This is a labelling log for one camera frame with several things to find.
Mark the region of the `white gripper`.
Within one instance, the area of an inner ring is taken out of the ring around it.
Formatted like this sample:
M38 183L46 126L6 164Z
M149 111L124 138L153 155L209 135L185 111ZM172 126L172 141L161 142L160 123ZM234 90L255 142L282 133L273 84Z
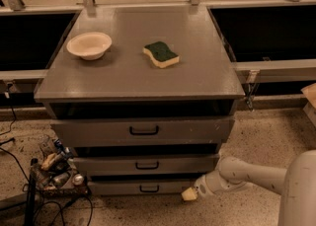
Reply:
M222 179L218 171L212 171L198 178L193 188L187 188L182 192L184 201L193 201L201 196L203 198L217 194L223 188Z

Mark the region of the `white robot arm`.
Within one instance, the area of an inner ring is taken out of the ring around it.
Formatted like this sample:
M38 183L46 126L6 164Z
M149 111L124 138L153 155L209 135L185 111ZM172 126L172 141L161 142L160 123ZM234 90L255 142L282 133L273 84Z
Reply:
M287 169L222 158L217 169L199 177L182 192L184 201L237 191L250 185L280 195L277 226L316 226L316 151L297 156Z

